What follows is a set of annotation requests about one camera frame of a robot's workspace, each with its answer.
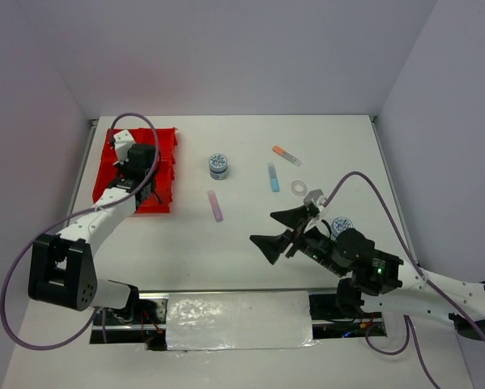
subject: red plastic tray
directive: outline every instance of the red plastic tray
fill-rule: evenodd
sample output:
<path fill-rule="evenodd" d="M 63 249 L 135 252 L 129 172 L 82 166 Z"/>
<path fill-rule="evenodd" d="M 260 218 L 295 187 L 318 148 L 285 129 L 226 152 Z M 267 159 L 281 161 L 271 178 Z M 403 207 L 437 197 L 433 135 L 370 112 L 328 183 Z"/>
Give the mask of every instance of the red plastic tray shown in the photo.
<path fill-rule="evenodd" d="M 129 129 L 136 143 L 154 143 L 154 135 L 150 128 Z M 169 213 L 170 203 L 172 202 L 172 182 L 174 181 L 174 149 L 177 145 L 176 128 L 157 129 L 160 140 L 160 169 L 155 175 L 155 192 L 161 200 L 152 195 L 142 204 L 136 213 Z M 104 141 L 100 167 L 96 176 L 95 189 L 93 190 L 93 201 L 96 202 L 104 193 L 107 185 L 116 177 L 116 168 L 113 164 L 117 161 L 116 152 L 109 146 L 108 137 Z"/>

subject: small vial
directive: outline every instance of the small vial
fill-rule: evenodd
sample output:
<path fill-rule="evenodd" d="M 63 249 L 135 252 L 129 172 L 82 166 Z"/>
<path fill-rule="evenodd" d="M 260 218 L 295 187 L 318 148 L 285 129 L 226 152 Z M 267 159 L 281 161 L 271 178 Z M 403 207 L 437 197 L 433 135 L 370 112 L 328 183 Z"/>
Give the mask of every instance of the small vial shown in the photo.
<path fill-rule="evenodd" d="M 213 217 L 216 221 L 223 221 L 223 213 L 220 211 L 219 200 L 214 190 L 208 190 L 208 199 L 210 200 L 211 210 L 213 211 Z"/>
<path fill-rule="evenodd" d="M 281 147 L 274 146 L 273 147 L 273 151 L 275 153 L 277 153 L 279 156 L 282 156 L 283 158 L 285 158 L 286 160 L 288 160 L 289 162 L 291 162 L 292 164 L 294 164 L 296 166 L 300 166 L 301 165 L 301 160 L 299 160 L 295 156 L 292 156 L 291 154 L 289 154 L 288 152 L 286 152 L 285 150 L 283 150 Z"/>
<path fill-rule="evenodd" d="M 276 177 L 276 169 L 274 168 L 274 164 L 272 162 L 267 164 L 267 170 L 269 171 L 271 190 L 273 192 L 280 192 L 280 185 L 278 184 L 278 178 Z"/>

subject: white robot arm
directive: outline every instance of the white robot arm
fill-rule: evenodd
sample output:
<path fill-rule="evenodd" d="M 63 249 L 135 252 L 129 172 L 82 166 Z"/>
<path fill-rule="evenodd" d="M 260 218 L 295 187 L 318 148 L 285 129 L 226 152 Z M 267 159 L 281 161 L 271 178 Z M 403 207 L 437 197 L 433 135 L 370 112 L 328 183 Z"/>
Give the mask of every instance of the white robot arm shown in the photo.
<path fill-rule="evenodd" d="M 376 250 L 375 243 L 355 229 L 345 230 L 333 239 L 317 228 L 324 223 L 325 201 L 321 190 L 314 190 L 307 194 L 302 207 L 271 213 L 273 219 L 289 229 L 275 237 L 252 235 L 251 241 L 271 264 L 290 247 L 288 258 L 301 251 L 335 275 L 349 276 L 339 281 L 336 302 L 341 311 L 352 317 L 363 312 L 425 317 L 454 325 L 458 334 L 479 340 L 478 333 L 456 307 L 428 284 L 430 280 L 485 334 L 485 281 L 469 283 L 421 267 L 415 269 L 408 261 Z"/>
<path fill-rule="evenodd" d="M 128 130 L 115 134 L 114 140 L 117 177 L 94 204 L 95 212 L 72 220 L 56 234 L 43 234 L 36 239 L 28 295 L 75 310 L 106 307 L 129 321 L 139 301 L 138 289 L 116 281 L 98 280 L 93 257 L 114 229 L 154 192 L 155 172 L 135 196 L 121 201 L 150 172 L 155 147 L 136 143 Z"/>

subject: clear plastic sheet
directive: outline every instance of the clear plastic sheet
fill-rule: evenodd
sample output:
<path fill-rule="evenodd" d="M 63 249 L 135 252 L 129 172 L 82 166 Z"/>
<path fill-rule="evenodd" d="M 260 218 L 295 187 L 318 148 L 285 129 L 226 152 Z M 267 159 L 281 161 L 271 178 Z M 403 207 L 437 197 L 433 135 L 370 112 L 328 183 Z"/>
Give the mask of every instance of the clear plastic sheet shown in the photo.
<path fill-rule="evenodd" d="M 171 294 L 169 350 L 300 348 L 315 344 L 307 292 Z"/>

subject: wire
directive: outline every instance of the wire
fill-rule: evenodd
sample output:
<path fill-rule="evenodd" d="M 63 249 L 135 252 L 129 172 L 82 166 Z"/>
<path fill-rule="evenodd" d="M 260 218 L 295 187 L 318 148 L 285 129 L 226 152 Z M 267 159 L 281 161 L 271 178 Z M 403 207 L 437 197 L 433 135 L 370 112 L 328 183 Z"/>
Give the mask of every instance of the wire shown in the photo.
<path fill-rule="evenodd" d="M 105 315 L 106 315 L 106 308 L 102 308 L 102 337 L 104 338 L 104 344 L 107 343 L 107 333 L 106 333 L 106 330 L 105 330 Z"/>
<path fill-rule="evenodd" d="M 155 327 L 155 331 L 158 333 L 158 334 L 162 334 L 163 333 L 163 330 L 161 328 L 158 327 L 158 325 L 156 323 L 154 323 L 154 320 L 151 319 L 151 317 L 148 315 L 148 313 L 144 310 L 143 313 L 145 314 L 145 317 L 147 318 L 147 320 L 149 322 L 152 323 L 152 325 Z"/>
<path fill-rule="evenodd" d="M 380 323 L 371 324 L 366 329 L 366 333 L 364 334 L 364 339 L 366 340 L 366 343 L 368 344 L 368 346 L 370 346 L 370 348 L 373 351 L 377 351 L 379 354 L 383 354 L 383 355 L 398 355 L 400 353 L 403 353 L 404 350 L 407 348 L 407 345 L 410 343 L 410 328 L 409 328 L 408 323 L 406 321 L 406 317 L 407 316 L 404 316 L 404 321 L 406 323 L 406 341 L 404 342 L 404 345 L 399 350 L 397 350 L 397 351 L 385 351 L 385 350 L 381 350 L 380 348 L 373 345 L 372 341 L 370 340 L 370 332 L 372 331 L 372 329 L 374 327 L 380 326 L 381 325 Z"/>
<path fill-rule="evenodd" d="M 377 189 L 375 184 L 372 182 L 372 180 L 366 174 L 361 173 L 361 172 L 357 172 L 357 171 L 353 171 L 353 172 L 349 172 L 349 173 L 345 174 L 345 176 L 343 178 L 341 178 L 341 180 L 339 180 L 339 182 L 336 185 L 336 187 L 334 188 L 334 190 L 332 190 L 332 193 L 330 194 L 330 196 L 327 198 L 327 200 L 323 204 L 323 207 L 327 207 L 330 204 L 330 202 L 334 199 L 334 196 L 338 193 L 339 189 L 341 189 L 342 184 L 344 184 L 345 181 L 352 176 L 359 176 L 359 177 L 363 178 L 370 185 L 372 190 L 375 192 L 375 195 L 378 198 L 379 202 L 381 203 L 386 215 L 388 216 L 388 220 L 391 223 L 391 226 L 394 229 L 395 235 L 397 235 L 397 239 L 400 242 L 402 248 L 404 249 L 404 252 L 406 253 L 407 258 L 410 260 L 411 264 L 413 265 L 413 267 L 415 268 L 417 273 L 419 273 L 419 275 L 425 279 L 426 277 L 425 277 L 422 269 L 420 269 L 419 265 L 417 264 L 417 262 L 415 260 L 415 257 L 411 254 L 410 249 L 408 248 L 407 244 L 404 242 L 404 239 L 402 238 L 402 235 L 401 235 L 401 233 L 398 229 L 397 223 L 395 222 L 394 217 L 392 216 L 391 212 L 389 211 L 388 206 L 386 205 L 386 202 L 384 201 L 381 193 L 379 192 L 379 190 Z M 440 289 L 438 286 L 436 286 L 431 280 L 427 280 L 427 283 L 428 283 L 429 286 L 431 286 L 433 289 L 435 289 L 436 292 L 438 294 L 440 294 L 445 300 L 447 300 L 447 302 L 454 309 L 456 309 L 465 320 L 467 320 L 467 322 L 478 333 L 481 340 L 483 340 L 483 342 L 485 342 L 485 334 L 483 333 L 481 328 L 478 327 L 478 324 L 476 324 L 474 322 L 474 320 L 451 297 L 449 297 L 442 289 Z"/>
<path fill-rule="evenodd" d="M 419 339 L 417 338 L 417 333 L 415 331 L 415 326 L 413 325 L 413 322 L 411 322 L 411 319 L 409 316 L 404 316 L 404 320 L 406 321 L 406 325 L 409 326 L 409 328 L 411 329 L 411 332 L 413 333 L 413 343 L 415 343 L 415 350 L 417 351 L 417 356 L 419 357 L 420 365 L 422 366 L 423 372 L 426 374 L 426 377 L 428 377 L 428 380 L 433 384 L 433 386 L 436 389 L 440 389 L 438 384 L 435 382 L 435 379 L 429 373 L 429 370 L 426 367 L 425 362 L 423 361 L 422 352 L 420 351 Z"/>
<path fill-rule="evenodd" d="M 143 340 L 143 343 L 146 343 L 147 341 L 145 340 L 145 334 L 143 333 L 143 313 L 139 315 L 141 316 L 140 323 L 141 323 L 142 340 Z"/>
<path fill-rule="evenodd" d="M 330 228 L 330 224 L 328 221 L 321 219 L 322 224 L 325 225 L 326 229 L 329 230 L 329 237 L 332 237 L 332 229 Z"/>
<path fill-rule="evenodd" d="M 116 124 L 118 123 L 118 121 L 120 119 L 122 119 L 122 118 L 129 117 L 129 116 L 142 119 L 151 128 L 152 134 L 154 135 L 154 140 L 155 140 L 155 155 L 154 155 L 154 160 L 152 162 L 152 166 L 151 166 L 148 174 L 145 176 L 145 178 L 143 179 L 143 181 L 141 181 L 141 183 L 138 186 L 136 186 L 136 188 L 131 193 L 129 193 L 128 195 L 126 195 L 123 199 L 118 199 L 118 200 L 113 201 L 113 202 L 111 202 L 109 204 L 102 205 L 100 207 L 100 210 L 101 209 L 107 209 L 107 208 L 115 207 L 119 203 L 123 203 L 124 201 L 126 201 L 126 200 L 130 199 L 131 197 L 135 196 L 147 184 L 148 180 L 151 178 L 152 173 L 155 171 L 155 167 L 157 165 L 158 155 L 160 154 L 160 141 L 158 140 L 158 135 L 157 135 L 157 132 L 155 130 L 154 125 L 151 123 L 150 120 L 148 120 L 147 118 L 145 118 L 143 115 L 140 115 L 139 113 L 122 113 L 121 115 L 116 116 L 116 118 L 113 120 L 113 124 L 111 125 L 111 128 L 108 130 L 109 131 L 109 138 L 110 139 L 113 139 L 114 127 L 116 126 Z M 79 336 L 81 336 L 87 330 L 87 328 L 89 326 L 91 326 L 91 324 L 93 322 L 93 319 L 95 318 L 95 316 L 96 316 L 97 312 L 100 310 L 100 308 L 95 308 L 94 311 L 93 311 L 93 314 L 91 315 L 91 317 L 89 318 L 89 320 L 87 321 L 87 323 L 84 324 L 84 326 L 76 334 L 74 334 L 70 338 L 68 338 L 68 339 L 66 339 L 66 340 L 64 340 L 64 341 L 62 341 L 60 343 L 57 343 L 57 344 L 49 344 L 49 345 L 45 345 L 45 346 L 44 345 L 37 345 L 37 344 L 29 344 L 28 342 L 25 342 L 24 340 L 20 339 L 12 331 L 12 329 L 10 327 L 10 324 L 8 323 L 8 318 L 6 317 L 6 292 L 8 290 L 8 285 L 10 283 L 11 277 L 14 274 L 15 269 L 17 268 L 17 265 L 19 265 L 19 262 L 21 261 L 21 259 L 24 257 L 24 255 L 30 249 L 30 247 L 33 246 L 33 243 L 35 242 L 35 240 L 40 235 L 42 235 L 43 233 L 47 233 L 48 231 L 54 229 L 55 227 L 59 226 L 60 224 L 64 223 L 65 221 L 68 221 L 69 219 L 73 219 L 76 216 L 86 215 L 88 213 L 92 213 L 92 212 L 95 212 L 95 211 L 97 211 L 97 208 L 94 208 L 94 207 L 90 207 L 90 208 L 83 209 L 82 211 L 78 211 L 78 212 L 72 213 L 71 215 L 66 216 L 66 217 L 60 219 L 58 222 L 56 222 L 54 224 L 51 224 L 49 227 L 47 227 L 47 228 L 43 229 L 42 231 L 40 231 L 19 252 L 19 254 L 17 255 L 17 257 L 15 257 L 14 261 L 12 262 L 12 264 L 10 266 L 10 269 L 8 269 L 8 272 L 5 274 L 5 279 L 4 279 L 3 283 L 2 283 L 1 295 L 0 295 L 0 317 L 1 317 L 1 324 L 2 324 L 2 327 L 5 330 L 6 334 L 14 342 L 16 342 L 19 346 L 24 347 L 24 348 L 28 348 L 30 350 L 36 350 L 36 351 L 54 350 L 56 348 L 60 348 L 62 346 L 65 346 L 65 345 L 71 343 L 73 340 L 75 340 Z"/>

